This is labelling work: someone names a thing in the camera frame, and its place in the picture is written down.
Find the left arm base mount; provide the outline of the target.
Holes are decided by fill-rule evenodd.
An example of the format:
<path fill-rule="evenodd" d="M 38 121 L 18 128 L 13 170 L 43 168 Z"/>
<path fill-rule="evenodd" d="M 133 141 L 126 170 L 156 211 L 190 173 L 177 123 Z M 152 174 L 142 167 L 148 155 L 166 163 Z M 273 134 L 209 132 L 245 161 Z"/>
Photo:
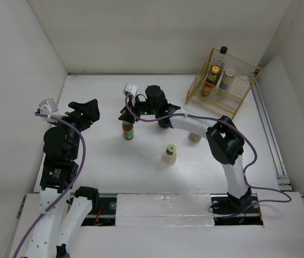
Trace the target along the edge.
<path fill-rule="evenodd" d="M 70 210 L 75 197 L 85 197 L 94 207 L 84 218 L 81 226 L 114 226 L 117 209 L 117 195 L 99 194 L 93 191 L 77 191 L 66 201 Z"/>

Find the silver-cap salt shaker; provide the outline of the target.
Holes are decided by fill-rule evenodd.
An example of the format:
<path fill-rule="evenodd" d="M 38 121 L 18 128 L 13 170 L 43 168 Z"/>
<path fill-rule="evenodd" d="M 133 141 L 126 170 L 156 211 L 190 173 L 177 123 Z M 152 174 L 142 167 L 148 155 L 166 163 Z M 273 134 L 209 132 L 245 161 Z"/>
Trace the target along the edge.
<path fill-rule="evenodd" d="M 234 68 L 228 67 L 223 71 L 223 76 L 219 88 L 224 91 L 229 91 L 233 84 L 237 72 Z"/>

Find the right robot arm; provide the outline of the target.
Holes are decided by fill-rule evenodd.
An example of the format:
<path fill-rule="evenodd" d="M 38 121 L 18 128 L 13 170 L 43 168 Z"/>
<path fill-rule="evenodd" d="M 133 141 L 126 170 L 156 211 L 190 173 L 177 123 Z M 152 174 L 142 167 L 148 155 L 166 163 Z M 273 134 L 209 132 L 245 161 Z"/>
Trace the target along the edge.
<path fill-rule="evenodd" d="M 251 197 L 251 187 L 245 181 L 242 164 L 243 145 L 247 140 L 237 131 L 227 116 L 220 119 L 200 118 L 168 102 L 161 87 L 150 85 L 144 100 L 137 94 L 137 86 L 127 84 L 123 90 L 125 107 L 119 120 L 133 124 L 143 116 L 154 116 L 161 128 L 185 130 L 207 140 L 212 156 L 222 165 L 227 180 L 227 198 L 219 204 L 222 214 L 245 210 Z"/>

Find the dark soy sauce bottle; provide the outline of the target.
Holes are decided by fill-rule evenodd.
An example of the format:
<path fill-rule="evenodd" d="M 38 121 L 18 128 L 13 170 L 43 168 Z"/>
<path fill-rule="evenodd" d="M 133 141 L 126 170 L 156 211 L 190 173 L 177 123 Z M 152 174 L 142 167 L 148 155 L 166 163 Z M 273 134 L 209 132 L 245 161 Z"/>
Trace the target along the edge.
<path fill-rule="evenodd" d="M 218 74 L 221 74 L 221 72 L 224 69 L 225 63 L 226 63 L 226 54 L 227 54 L 228 48 L 226 46 L 222 46 L 219 50 L 219 54 L 215 57 L 212 65 L 218 67 L 219 71 Z"/>

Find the yellow-cap green-label sauce bottle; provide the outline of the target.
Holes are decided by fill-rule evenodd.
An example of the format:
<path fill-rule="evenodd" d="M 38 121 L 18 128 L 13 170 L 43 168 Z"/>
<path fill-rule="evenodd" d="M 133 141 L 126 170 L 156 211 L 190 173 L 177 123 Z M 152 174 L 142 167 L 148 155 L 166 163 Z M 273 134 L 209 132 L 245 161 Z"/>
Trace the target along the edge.
<path fill-rule="evenodd" d="M 134 138 L 134 125 L 127 121 L 122 121 L 122 136 L 126 140 Z"/>

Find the pink-cap spice shaker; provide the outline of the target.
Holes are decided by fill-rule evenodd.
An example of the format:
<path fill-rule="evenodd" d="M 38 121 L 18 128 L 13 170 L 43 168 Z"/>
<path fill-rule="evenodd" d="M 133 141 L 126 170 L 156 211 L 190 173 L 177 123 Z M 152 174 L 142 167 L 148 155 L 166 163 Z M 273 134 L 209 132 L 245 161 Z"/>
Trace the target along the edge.
<path fill-rule="evenodd" d="M 202 136 L 195 134 L 195 133 L 189 133 L 189 140 L 192 142 L 198 143 L 202 139 Z"/>

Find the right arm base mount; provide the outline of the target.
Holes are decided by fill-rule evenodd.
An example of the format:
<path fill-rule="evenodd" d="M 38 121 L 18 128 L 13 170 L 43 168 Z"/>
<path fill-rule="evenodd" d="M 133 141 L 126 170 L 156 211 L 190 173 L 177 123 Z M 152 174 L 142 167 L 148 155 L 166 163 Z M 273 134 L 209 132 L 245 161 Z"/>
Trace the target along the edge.
<path fill-rule="evenodd" d="M 249 197 L 247 204 L 243 204 L 241 208 L 229 205 L 227 194 L 211 195 L 211 205 L 208 212 L 213 214 L 215 226 L 263 226 L 263 217 L 260 208 L 247 207 L 258 201 L 255 193 Z"/>

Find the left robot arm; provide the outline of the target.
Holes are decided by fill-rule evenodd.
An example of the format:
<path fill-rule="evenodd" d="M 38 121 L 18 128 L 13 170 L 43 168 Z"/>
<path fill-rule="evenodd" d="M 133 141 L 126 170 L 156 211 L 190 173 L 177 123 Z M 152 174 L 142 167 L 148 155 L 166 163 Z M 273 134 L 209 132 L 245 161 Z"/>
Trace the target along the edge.
<path fill-rule="evenodd" d="M 45 159 L 40 180 L 40 214 L 24 235 L 24 257 L 69 257 L 70 244 L 89 213 L 99 209 L 98 189 L 79 187 L 86 156 L 82 132 L 100 118 L 98 101 L 70 102 L 72 112 L 60 113 L 52 98 L 39 104 L 36 116 L 50 123 L 43 137 Z"/>

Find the yellow-cap red-label sauce bottle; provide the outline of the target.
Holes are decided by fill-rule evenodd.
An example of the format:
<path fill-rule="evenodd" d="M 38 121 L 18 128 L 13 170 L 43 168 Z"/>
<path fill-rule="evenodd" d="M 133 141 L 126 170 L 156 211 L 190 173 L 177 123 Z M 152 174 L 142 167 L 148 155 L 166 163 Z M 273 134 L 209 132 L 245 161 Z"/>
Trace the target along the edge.
<path fill-rule="evenodd" d="M 201 95 L 208 96 L 211 91 L 216 86 L 216 81 L 219 75 L 220 68 L 218 66 L 211 66 L 207 77 L 205 78 L 205 83 L 202 86 L 202 89 L 200 91 Z"/>

